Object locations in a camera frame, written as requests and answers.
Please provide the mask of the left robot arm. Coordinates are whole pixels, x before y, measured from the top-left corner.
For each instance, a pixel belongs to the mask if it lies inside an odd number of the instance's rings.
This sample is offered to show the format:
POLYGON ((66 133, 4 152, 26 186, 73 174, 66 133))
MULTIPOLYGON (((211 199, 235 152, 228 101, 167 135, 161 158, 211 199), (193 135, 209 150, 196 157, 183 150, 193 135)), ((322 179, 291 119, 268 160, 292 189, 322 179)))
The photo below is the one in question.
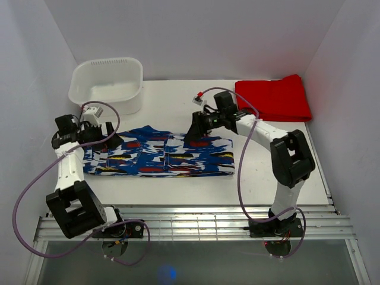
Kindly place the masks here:
POLYGON ((111 122, 106 122, 105 142, 102 126, 98 122, 76 122, 73 115, 55 119, 58 127, 52 138, 52 147, 61 160, 58 163, 58 180, 46 203, 63 234, 71 239, 89 230, 101 229, 113 237, 125 233, 126 223, 114 206, 104 207, 84 179, 83 144, 93 143, 96 150, 119 147, 122 139, 115 133, 111 122))

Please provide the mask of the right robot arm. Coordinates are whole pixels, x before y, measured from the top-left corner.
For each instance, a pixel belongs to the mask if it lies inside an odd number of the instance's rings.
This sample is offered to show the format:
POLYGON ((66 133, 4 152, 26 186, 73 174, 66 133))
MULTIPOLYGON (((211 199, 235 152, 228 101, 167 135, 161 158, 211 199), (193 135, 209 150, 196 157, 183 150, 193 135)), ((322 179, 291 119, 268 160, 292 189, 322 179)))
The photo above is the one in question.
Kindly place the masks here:
POLYGON ((315 170, 315 160, 304 133, 298 129, 285 131, 271 126, 259 118, 258 111, 239 109, 233 98, 235 92, 218 88, 214 95, 215 108, 203 101, 198 93, 193 102, 201 110, 192 114, 192 123, 185 141, 196 141, 211 130, 224 127, 237 135, 254 141, 270 152, 271 168, 277 180, 274 202, 268 210, 268 218, 248 218, 245 228, 253 238, 271 236, 302 236, 297 200, 305 181, 315 170))

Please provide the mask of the blue patterned trousers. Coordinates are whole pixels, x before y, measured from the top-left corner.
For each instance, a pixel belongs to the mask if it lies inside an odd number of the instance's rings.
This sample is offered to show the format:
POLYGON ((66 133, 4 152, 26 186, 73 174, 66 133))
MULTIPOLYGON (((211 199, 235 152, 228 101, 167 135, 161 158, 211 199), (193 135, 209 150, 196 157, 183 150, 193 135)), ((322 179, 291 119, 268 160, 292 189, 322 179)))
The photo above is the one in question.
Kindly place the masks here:
POLYGON ((85 174, 184 178, 235 173, 230 139, 207 136, 186 143, 184 134, 158 131, 149 125, 118 135, 123 143, 116 149, 85 149, 85 174))

